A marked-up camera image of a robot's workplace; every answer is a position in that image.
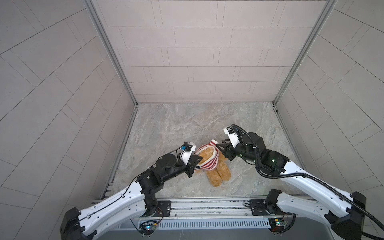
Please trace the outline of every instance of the tiled wall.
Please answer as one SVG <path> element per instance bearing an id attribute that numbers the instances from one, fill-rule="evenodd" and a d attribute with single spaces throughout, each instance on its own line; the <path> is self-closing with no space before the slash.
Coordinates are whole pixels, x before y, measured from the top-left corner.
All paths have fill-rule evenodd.
<path id="1" fill-rule="evenodd" d="M 59 239 L 100 196 L 132 109 L 81 0 L 1 1 L 0 239 Z"/>
<path id="2" fill-rule="evenodd" d="M 381 0 L 339 0 L 277 104 L 305 168 L 364 194 L 382 222 L 383 12 Z M 380 229 L 365 223 L 377 236 Z"/>
<path id="3" fill-rule="evenodd" d="M 94 0 L 139 102 L 272 101 L 325 1 Z"/>

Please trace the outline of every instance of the gray floor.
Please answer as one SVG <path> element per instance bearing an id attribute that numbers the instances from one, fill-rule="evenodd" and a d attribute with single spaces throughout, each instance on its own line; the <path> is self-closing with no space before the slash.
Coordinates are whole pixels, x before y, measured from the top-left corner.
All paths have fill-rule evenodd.
<path id="1" fill-rule="evenodd" d="M 155 163 L 157 158 L 185 141 L 197 147 L 211 139 L 226 138 L 223 128 L 237 124 L 263 137 L 265 145 L 296 162 L 294 153 L 270 103 L 141 104 L 114 179 L 114 192 Z M 278 179 L 265 179 L 239 158 L 227 161 L 232 173 L 228 182 L 213 187 L 206 173 L 192 178 L 179 175 L 164 184 L 156 197 L 267 195 L 270 189 L 290 194 L 302 192 Z"/>

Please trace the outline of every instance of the metal corner post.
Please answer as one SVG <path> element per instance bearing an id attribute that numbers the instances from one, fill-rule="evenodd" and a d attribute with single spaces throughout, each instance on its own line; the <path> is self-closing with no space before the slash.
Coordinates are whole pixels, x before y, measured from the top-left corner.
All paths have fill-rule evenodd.
<path id="1" fill-rule="evenodd" d="M 337 2 L 337 0 L 327 0 L 327 2 L 325 3 L 325 5 L 324 5 L 322 11 L 320 12 L 320 15 L 317 18 L 309 36 L 307 37 L 307 40 L 305 41 L 303 47 L 301 48 L 299 54 L 297 55 L 295 62 L 292 65 L 287 77 L 285 78 L 283 85 L 281 86 L 279 92 L 277 93 L 276 98 L 273 100 L 273 104 L 275 106 L 280 101 L 281 96 L 283 95 L 284 91 L 287 89 L 293 76 L 297 72 L 297 69 L 299 69 L 300 64 L 302 63 L 302 61 L 304 60 L 304 57 L 306 56 L 307 52 L 311 48 L 311 45 L 313 44 L 314 40 L 316 39 L 317 35 L 319 34 L 325 21 L 327 20 L 327 18 L 331 14 L 333 6 L 335 5 L 336 2 Z"/>
<path id="2" fill-rule="evenodd" d="M 89 16 L 91 17 L 91 20 L 92 22 L 94 23 L 95 25 L 95 28 L 101 38 L 101 41 L 102 43 L 104 44 L 106 50 L 107 50 L 107 53 L 108 55 L 110 56 L 111 58 L 111 61 L 112 61 L 112 64 L 113 66 L 116 68 L 116 71 L 120 77 L 120 79 L 122 80 L 122 82 L 124 83 L 124 86 L 125 88 L 127 89 L 135 107 L 137 107 L 137 101 L 136 101 L 136 98 L 135 96 L 133 95 L 133 92 L 131 90 L 131 88 L 129 87 L 129 84 L 128 84 L 128 80 L 120 66 L 120 63 L 118 61 L 118 58 L 116 56 L 116 53 L 114 52 L 113 50 L 113 47 L 108 39 L 108 36 L 107 36 L 107 33 L 105 32 L 105 29 L 103 27 L 103 25 L 101 24 L 100 22 L 100 19 L 96 13 L 96 10 L 94 8 L 94 5 L 92 3 L 92 0 L 83 0 L 84 1 L 84 6 L 85 8 L 87 9 L 88 13 L 89 13 Z"/>

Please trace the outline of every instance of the gray stone surface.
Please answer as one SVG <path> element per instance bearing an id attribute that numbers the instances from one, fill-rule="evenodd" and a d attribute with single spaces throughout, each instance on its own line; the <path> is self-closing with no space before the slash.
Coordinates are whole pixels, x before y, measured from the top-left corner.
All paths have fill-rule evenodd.
<path id="1" fill-rule="evenodd" d="M 211 139 L 221 142 L 227 137 L 223 128 L 230 124 L 257 133 L 263 137 L 267 148 L 297 163 L 270 103 L 141 104 L 114 179 L 114 192 L 126 187 L 159 156 L 185 141 L 193 142 L 197 147 Z M 272 188 L 302 194 L 281 180 L 261 177 L 254 166 L 240 158 L 227 161 L 227 165 L 232 178 L 219 187 L 211 186 L 206 173 L 201 170 L 192 178 L 182 174 L 167 181 L 156 197 L 267 195 Z"/>

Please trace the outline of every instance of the stuffed animal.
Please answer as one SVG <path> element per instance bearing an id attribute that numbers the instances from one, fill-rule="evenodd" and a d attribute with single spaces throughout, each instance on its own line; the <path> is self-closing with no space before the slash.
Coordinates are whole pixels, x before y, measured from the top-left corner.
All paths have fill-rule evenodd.
<path id="1" fill-rule="evenodd" d="M 222 181 L 231 179 L 231 171 L 225 163 L 227 158 L 216 147 L 217 143 L 217 141 L 211 140 L 208 144 L 199 147 L 195 153 L 203 157 L 196 170 L 205 169 L 209 182 L 214 187 L 220 186 Z"/>

